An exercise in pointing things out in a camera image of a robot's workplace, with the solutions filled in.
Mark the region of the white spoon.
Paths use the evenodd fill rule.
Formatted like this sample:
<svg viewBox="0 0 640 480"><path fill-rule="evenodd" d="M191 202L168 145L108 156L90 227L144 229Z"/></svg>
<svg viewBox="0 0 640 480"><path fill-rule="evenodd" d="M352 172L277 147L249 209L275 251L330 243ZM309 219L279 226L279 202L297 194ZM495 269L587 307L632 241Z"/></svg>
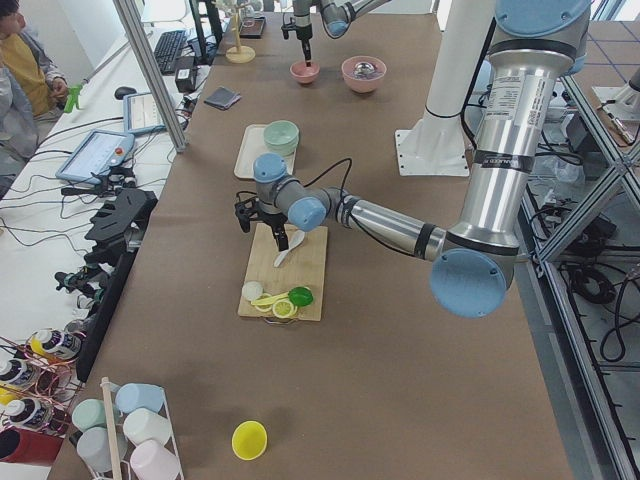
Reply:
<svg viewBox="0 0 640 480"><path fill-rule="evenodd" d="M304 241L306 233L301 230L297 230L294 232L292 238L289 240L289 246L286 250L278 253L273 262L274 268L279 268L283 261L286 259L287 255L292 252L295 248L301 245Z"/></svg>

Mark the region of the small pink bowl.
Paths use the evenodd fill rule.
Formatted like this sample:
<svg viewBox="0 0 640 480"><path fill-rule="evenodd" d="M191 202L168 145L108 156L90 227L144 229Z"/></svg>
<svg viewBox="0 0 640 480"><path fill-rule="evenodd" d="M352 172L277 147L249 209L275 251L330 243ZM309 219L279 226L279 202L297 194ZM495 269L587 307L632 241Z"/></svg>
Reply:
<svg viewBox="0 0 640 480"><path fill-rule="evenodd" d="M300 85L313 83L319 76L320 66L317 62L297 61L290 66L291 77Z"/></svg>

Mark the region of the large pink bowl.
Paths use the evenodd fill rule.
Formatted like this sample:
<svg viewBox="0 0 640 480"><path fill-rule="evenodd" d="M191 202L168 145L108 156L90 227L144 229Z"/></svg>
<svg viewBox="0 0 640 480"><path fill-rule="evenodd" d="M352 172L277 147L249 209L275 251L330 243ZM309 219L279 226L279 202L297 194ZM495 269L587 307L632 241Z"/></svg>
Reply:
<svg viewBox="0 0 640 480"><path fill-rule="evenodd" d="M382 84L386 72L386 64L371 56L350 57L341 65L345 84L356 93L375 91Z"/></svg>

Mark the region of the green bowl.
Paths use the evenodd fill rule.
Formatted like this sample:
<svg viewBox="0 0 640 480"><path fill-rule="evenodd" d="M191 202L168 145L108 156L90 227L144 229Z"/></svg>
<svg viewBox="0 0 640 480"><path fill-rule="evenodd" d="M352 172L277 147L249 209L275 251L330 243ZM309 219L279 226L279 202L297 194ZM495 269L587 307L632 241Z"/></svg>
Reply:
<svg viewBox="0 0 640 480"><path fill-rule="evenodd" d="M288 120L277 120L268 124L263 131L267 148L281 156L292 154L299 142L297 125Z"/></svg>

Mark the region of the bamboo cutting board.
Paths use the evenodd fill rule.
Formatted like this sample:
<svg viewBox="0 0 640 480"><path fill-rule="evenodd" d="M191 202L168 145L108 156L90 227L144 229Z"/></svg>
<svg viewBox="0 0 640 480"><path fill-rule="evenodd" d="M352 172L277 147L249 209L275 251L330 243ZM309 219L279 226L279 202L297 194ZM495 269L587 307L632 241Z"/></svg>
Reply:
<svg viewBox="0 0 640 480"><path fill-rule="evenodd" d="M322 317L328 228L319 226L305 234L304 241L275 268L279 251L271 228L263 223L255 226L251 251L243 283L259 282L264 291L279 294L297 286L308 287L314 301L302 307L295 318L320 321Z"/></svg>

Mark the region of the cream serving tray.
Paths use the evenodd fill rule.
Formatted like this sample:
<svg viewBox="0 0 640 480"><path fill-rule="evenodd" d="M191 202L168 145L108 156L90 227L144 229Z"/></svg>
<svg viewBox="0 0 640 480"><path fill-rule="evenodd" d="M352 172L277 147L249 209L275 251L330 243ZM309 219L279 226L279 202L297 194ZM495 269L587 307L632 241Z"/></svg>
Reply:
<svg viewBox="0 0 640 480"><path fill-rule="evenodd" d="M267 125L264 124L252 124L246 127L234 167L236 177L240 179L252 179L254 177L254 161L262 154L275 153L270 151L264 143L263 131L266 126ZM289 174L293 173L295 154L296 150L287 156L280 155L284 158Z"/></svg>

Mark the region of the brown rectangular tray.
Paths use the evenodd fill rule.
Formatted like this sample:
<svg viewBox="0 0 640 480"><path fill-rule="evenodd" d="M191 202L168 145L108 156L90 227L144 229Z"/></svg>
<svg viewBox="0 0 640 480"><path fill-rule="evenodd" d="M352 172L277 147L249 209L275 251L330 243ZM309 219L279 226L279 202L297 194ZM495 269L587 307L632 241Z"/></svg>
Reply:
<svg viewBox="0 0 640 480"><path fill-rule="evenodd" d="M266 26L266 19L246 18L240 24L239 35L244 39L260 39Z"/></svg>

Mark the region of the green lime half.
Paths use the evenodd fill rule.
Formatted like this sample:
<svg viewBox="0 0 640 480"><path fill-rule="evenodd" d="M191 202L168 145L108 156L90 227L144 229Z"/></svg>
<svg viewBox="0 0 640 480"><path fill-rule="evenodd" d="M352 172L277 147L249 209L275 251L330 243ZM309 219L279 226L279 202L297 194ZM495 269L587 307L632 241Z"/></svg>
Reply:
<svg viewBox="0 0 640 480"><path fill-rule="evenodd" d="M287 296L289 301L296 307L306 307L314 302L314 295L311 289L306 286L292 288Z"/></svg>

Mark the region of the white round slice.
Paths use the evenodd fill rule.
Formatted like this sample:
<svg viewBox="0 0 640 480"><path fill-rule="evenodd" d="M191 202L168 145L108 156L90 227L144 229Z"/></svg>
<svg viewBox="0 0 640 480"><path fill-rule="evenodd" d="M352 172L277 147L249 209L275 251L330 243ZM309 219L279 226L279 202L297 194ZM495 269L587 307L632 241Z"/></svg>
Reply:
<svg viewBox="0 0 640 480"><path fill-rule="evenodd" d="M248 281L241 289L242 297L249 302L259 299L263 293L264 287L259 281Z"/></svg>

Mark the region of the yellow lemon wedge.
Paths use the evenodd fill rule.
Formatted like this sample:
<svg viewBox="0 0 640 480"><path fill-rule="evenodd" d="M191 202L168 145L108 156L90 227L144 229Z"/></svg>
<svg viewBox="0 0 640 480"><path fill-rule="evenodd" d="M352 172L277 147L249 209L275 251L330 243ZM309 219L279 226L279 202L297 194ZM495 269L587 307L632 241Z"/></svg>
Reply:
<svg viewBox="0 0 640 480"><path fill-rule="evenodd" d="M275 302L279 300L288 299L288 298L289 298L289 294L287 292L276 294L276 295L270 295L270 294L264 293L259 298L252 300L251 304L254 307L258 307L258 306L263 307L267 305L273 305Z"/></svg>

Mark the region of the lemon slice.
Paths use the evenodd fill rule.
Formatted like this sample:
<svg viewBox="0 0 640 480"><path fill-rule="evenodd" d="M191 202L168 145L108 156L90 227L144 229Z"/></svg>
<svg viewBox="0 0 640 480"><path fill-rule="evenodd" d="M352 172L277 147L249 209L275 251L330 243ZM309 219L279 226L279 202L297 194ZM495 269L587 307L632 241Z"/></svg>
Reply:
<svg viewBox="0 0 640 480"><path fill-rule="evenodd" d="M297 314L298 307L289 299L279 299L273 303L271 311L278 319L291 319Z"/></svg>

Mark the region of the wooden mug tree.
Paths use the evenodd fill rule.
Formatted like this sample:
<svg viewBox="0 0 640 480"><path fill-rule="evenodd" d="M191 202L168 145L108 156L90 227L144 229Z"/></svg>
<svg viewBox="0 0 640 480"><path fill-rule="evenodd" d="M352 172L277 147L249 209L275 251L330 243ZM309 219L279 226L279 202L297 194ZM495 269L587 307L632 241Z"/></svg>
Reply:
<svg viewBox="0 0 640 480"><path fill-rule="evenodd" d="M233 33L234 45L226 50L226 59L236 64L251 62L255 58L255 51L251 47L243 45L240 38L241 12L250 5L250 2L217 0L215 5L231 18L231 32Z"/></svg>

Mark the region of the dark folded cloth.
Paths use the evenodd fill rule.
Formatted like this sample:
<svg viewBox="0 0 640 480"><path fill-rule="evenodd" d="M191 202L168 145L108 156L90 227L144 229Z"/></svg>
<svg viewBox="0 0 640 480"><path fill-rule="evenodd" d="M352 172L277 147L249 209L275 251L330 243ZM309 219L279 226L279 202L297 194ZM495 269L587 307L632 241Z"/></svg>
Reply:
<svg viewBox="0 0 640 480"><path fill-rule="evenodd" d="M238 92L230 90L224 86L218 87L211 95L204 99L208 106L219 110L228 110L241 99Z"/></svg>

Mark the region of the black power adapter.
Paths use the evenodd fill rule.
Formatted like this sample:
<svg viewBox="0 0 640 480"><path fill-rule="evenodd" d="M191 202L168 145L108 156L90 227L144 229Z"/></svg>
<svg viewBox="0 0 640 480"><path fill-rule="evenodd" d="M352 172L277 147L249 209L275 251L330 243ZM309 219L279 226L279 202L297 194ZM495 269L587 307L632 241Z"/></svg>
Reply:
<svg viewBox="0 0 640 480"><path fill-rule="evenodd" d="M176 60L174 82L180 93L196 90L197 64L195 56L182 56Z"/></svg>

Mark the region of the black tool stand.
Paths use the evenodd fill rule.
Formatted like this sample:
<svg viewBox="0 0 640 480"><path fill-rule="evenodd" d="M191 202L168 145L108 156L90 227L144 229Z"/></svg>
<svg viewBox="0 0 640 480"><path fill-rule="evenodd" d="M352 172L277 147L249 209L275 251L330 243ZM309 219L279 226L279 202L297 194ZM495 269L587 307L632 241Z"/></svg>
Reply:
<svg viewBox="0 0 640 480"><path fill-rule="evenodd" d="M85 235L94 243L76 273L58 272L59 290L77 290L94 301L89 327L76 360L77 378L85 383L110 325L158 199L154 192L125 188L107 200L90 219Z"/></svg>

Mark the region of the black keyboard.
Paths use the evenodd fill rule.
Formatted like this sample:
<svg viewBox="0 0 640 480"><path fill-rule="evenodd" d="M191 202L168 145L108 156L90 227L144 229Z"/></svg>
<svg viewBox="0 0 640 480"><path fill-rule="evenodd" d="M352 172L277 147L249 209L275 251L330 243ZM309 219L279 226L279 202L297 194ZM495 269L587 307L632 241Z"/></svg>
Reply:
<svg viewBox="0 0 640 480"><path fill-rule="evenodd" d="M154 59L162 75L175 72L176 61L181 56L187 40L185 30L165 31L160 35L153 51Z"/></svg>

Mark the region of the teach pendant tablet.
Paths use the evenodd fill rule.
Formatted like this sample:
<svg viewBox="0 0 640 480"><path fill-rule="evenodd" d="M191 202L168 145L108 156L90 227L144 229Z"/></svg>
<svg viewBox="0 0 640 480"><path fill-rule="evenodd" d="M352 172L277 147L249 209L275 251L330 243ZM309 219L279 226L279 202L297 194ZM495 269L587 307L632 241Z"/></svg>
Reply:
<svg viewBox="0 0 640 480"><path fill-rule="evenodd" d="M120 166L133 149L135 137L126 132L92 130L55 176L74 183L98 184L99 176Z"/></svg>

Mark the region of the black computer mouse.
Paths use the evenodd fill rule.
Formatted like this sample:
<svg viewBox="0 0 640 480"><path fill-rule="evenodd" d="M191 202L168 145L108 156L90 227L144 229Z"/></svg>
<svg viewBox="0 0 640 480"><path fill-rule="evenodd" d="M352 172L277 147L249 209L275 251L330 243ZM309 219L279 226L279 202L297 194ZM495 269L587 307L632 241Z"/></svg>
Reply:
<svg viewBox="0 0 640 480"><path fill-rule="evenodd" d="M114 97L117 100L122 100L125 96L135 94L136 92L137 90L133 87L121 86L114 91Z"/></svg>

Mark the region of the yellow cup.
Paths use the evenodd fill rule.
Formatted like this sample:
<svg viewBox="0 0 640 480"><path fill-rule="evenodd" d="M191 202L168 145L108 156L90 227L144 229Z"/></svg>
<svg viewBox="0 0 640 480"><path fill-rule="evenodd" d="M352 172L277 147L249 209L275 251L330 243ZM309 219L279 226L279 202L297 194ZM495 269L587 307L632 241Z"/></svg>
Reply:
<svg viewBox="0 0 640 480"><path fill-rule="evenodd" d="M233 453L244 461L259 458L266 451L267 444L267 430L256 420L247 420L239 424L231 438Z"/></svg>

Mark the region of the green spray nozzle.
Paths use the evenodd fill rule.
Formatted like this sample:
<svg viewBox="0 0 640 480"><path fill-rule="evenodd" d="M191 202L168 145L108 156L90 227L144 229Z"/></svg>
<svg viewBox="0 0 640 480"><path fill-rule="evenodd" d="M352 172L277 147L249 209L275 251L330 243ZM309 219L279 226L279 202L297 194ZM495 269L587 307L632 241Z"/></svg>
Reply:
<svg viewBox="0 0 640 480"><path fill-rule="evenodd" d="M74 85L68 88L67 100L63 111L71 113L74 109L79 109L79 97L83 89L82 84Z"/></svg>

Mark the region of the light blue cup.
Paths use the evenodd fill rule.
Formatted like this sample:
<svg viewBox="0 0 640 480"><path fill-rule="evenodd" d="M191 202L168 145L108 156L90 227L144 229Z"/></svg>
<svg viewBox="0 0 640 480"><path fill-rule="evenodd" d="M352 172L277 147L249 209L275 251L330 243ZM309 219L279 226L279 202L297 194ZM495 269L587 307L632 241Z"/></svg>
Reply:
<svg viewBox="0 0 640 480"><path fill-rule="evenodd" d="M115 397L116 408L124 414L130 414L139 408L158 413L163 404L163 389L152 384L125 384L118 389Z"/></svg>

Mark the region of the yellow paint bottle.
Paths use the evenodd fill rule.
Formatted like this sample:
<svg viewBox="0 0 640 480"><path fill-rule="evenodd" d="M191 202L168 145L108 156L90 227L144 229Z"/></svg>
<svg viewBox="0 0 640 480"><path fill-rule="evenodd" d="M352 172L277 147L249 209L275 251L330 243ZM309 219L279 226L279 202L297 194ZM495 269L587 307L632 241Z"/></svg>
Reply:
<svg viewBox="0 0 640 480"><path fill-rule="evenodd" d="M44 329L31 337L30 344L37 353L60 361L70 361L79 355L82 339L67 331Z"/></svg>

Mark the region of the white cup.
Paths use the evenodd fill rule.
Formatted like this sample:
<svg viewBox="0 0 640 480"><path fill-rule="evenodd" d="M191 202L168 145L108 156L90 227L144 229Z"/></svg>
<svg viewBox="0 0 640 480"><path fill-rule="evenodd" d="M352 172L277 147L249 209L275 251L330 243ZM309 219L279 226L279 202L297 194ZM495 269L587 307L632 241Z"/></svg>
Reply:
<svg viewBox="0 0 640 480"><path fill-rule="evenodd" d="M146 408L138 408L126 416L123 433L134 445L147 440L166 445L171 438L171 425L164 416Z"/></svg>

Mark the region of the seated person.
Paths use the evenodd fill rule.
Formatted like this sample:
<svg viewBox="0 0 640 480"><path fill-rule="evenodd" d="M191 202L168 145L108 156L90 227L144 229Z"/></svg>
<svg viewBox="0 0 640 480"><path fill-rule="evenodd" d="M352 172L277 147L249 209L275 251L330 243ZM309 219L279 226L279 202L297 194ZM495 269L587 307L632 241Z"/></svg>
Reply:
<svg viewBox="0 0 640 480"><path fill-rule="evenodd" d="M69 88L14 0L1 3L1 151L27 161L59 117Z"/></svg>

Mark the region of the pink cup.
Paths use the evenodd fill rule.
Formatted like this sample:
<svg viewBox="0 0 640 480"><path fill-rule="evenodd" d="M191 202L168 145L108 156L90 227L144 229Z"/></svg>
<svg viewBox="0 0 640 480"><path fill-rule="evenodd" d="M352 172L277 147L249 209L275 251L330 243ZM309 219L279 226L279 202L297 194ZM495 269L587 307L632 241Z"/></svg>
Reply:
<svg viewBox="0 0 640 480"><path fill-rule="evenodd" d="M154 439L135 447L130 465L137 478L145 480L174 480L180 471L178 458Z"/></svg>

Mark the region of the mint green cup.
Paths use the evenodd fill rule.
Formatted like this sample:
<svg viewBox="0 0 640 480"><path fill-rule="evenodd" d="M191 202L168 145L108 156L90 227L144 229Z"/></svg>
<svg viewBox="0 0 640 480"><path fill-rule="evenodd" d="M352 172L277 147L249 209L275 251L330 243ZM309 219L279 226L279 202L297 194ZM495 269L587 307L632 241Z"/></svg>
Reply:
<svg viewBox="0 0 640 480"><path fill-rule="evenodd" d="M73 425L82 432L94 427L107 427L104 401L86 399L78 403L72 411Z"/></svg>

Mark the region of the grey cup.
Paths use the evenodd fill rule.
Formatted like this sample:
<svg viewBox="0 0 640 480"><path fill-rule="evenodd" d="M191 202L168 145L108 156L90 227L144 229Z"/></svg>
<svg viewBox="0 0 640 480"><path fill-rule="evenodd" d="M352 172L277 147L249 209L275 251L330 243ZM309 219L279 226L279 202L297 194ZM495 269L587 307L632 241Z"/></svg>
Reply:
<svg viewBox="0 0 640 480"><path fill-rule="evenodd" d="M80 458L96 472L111 470L109 436L106 427L92 427L79 438L76 451Z"/></svg>

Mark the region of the red container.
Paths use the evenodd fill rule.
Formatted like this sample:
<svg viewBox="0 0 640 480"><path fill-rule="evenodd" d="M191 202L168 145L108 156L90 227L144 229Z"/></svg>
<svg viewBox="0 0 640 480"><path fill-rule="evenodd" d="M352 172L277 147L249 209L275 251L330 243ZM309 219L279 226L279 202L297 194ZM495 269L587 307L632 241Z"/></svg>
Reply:
<svg viewBox="0 0 640 480"><path fill-rule="evenodd" d="M9 428L1 432L1 461L50 467L62 443L62 437Z"/></svg>

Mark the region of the aluminium frame post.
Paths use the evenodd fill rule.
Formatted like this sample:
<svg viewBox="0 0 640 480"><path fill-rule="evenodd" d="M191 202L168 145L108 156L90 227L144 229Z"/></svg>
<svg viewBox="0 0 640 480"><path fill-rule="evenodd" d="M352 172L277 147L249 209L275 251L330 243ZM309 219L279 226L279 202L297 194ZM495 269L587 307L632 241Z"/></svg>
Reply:
<svg viewBox="0 0 640 480"><path fill-rule="evenodd" d="M137 63L159 109L165 128L177 153L185 151L186 137L177 118L172 97L154 59L134 0L113 0L121 25L129 39Z"/></svg>

